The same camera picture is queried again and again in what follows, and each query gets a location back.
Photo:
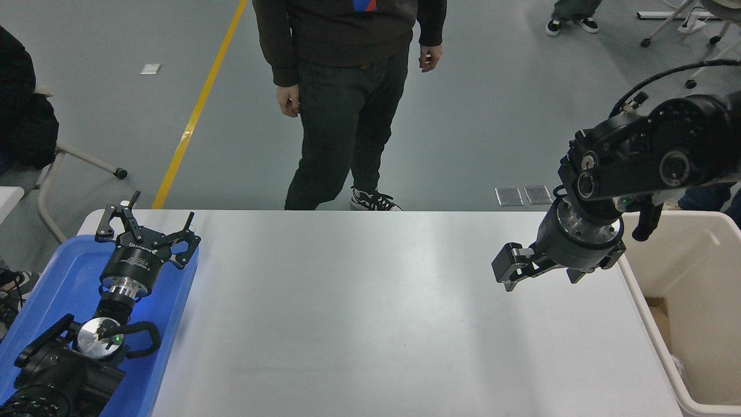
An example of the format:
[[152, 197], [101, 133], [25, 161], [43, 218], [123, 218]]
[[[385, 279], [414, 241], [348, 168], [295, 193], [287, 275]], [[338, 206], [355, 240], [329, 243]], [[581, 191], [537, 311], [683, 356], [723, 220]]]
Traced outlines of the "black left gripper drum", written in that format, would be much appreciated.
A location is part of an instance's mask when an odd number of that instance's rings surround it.
[[100, 276], [100, 283], [109, 291], [128, 297], [147, 297], [155, 286], [165, 261], [172, 255], [165, 235], [151, 229], [141, 230], [141, 240], [133, 232], [124, 232], [115, 240], [111, 258]]

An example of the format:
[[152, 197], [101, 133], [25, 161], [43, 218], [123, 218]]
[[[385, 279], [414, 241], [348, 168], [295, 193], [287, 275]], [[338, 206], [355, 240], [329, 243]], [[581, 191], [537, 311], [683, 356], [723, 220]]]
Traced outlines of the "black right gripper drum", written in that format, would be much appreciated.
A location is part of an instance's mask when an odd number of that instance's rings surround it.
[[535, 253], [574, 271], [611, 269], [625, 252], [624, 231], [621, 218], [596, 224], [572, 208], [551, 208], [539, 226]]

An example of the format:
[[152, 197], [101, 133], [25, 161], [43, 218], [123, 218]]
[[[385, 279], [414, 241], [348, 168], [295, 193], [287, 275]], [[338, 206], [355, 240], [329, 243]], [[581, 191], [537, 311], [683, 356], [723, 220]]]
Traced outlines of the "standing person's right hand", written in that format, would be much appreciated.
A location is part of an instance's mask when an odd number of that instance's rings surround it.
[[300, 89], [299, 85], [277, 86], [276, 101], [280, 106], [280, 112], [288, 117], [296, 118], [300, 114]]

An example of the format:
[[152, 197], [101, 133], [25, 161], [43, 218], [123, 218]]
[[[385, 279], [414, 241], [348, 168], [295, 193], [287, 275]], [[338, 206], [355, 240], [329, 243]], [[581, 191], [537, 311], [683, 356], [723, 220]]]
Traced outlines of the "standing person's left hand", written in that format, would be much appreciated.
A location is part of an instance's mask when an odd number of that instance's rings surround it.
[[419, 45], [419, 69], [421, 73], [429, 73], [431, 71], [434, 71], [442, 56], [442, 45]]

